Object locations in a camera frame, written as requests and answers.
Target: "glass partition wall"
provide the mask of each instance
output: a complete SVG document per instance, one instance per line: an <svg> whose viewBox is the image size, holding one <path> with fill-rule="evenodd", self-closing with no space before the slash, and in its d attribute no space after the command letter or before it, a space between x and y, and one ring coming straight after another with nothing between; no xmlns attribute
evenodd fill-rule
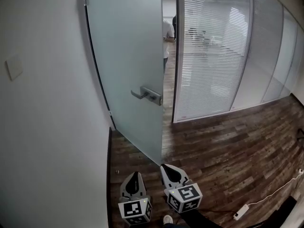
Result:
<svg viewBox="0 0 304 228"><path fill-rule="evenodd" d="M288 96L304 34L277 0L179 0L174 122Z"/></svg>

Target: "white shoe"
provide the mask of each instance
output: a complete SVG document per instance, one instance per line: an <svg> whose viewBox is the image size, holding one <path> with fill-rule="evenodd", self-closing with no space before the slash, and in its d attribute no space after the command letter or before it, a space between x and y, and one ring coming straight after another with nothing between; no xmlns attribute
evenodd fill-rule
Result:
<svg viewBox="0 0 304 228"><path fill-rule="evenodd" d="M162 219L163 224L173 224L173 219L170 215L165 215L164 218Z"/></svg>

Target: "wooden floor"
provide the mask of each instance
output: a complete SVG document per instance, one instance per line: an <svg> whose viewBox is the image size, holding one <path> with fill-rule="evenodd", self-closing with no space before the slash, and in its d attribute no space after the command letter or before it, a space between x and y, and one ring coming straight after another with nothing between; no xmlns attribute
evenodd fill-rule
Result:
<svg viewBox="0 0 304 228"><path fill-rule="evenodd" d="M233 220L232 212L206 211L237 211L273 193L297 176L297 169L304 169L303 142L296 141L296 130L304 126L304 108L289 96L238 112L171 124L173 54L164 80L162 160L183 168L198 183L203 193L201 213L224 228L245 228L267 219L289 195L302 197L303 177L252 205L239 221ZM117 205L119 187L133 171L142 174L152 196L152 220L147 227L161 227L160 220L166 214L177 222L178 214L165 203L159 167L114 132L110 178L113 227L124 227Z"/></svg>

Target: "wall switch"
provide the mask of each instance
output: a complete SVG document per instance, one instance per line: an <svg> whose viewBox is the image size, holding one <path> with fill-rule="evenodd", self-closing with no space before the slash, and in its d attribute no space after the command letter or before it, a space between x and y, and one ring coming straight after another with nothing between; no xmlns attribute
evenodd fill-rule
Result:
<svg viewBox="0 0 304 228"><path fill-rule="evenodd" d="M11 81L17 78L20 74L22 74L23 69L21 65L21 60L18 55L14 55L8 60L6 60L6 65L8 67L9 76Z"/></svg>

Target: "door handle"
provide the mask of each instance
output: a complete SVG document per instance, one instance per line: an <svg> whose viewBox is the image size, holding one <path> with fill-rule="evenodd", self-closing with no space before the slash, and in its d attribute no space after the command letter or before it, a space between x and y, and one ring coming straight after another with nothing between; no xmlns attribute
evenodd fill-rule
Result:
<svg viewBox="0 0 304 228"><path fill-rule="evenodd" d="M162 95L143 86L140 87L140 90L140 95L135 93L133 90L131 90L131 94L140 100L143 98L147 98L149 101L157 105L162 105Z"/></svg>
<svg viewBox="0 0 304 228"><path fill-rule="evenodd" d="M140 100L149 95L149 93L147 91L144 92L143 94L139 95L139 94L135 93L133 90L131 90L131 94Z"/></svg>

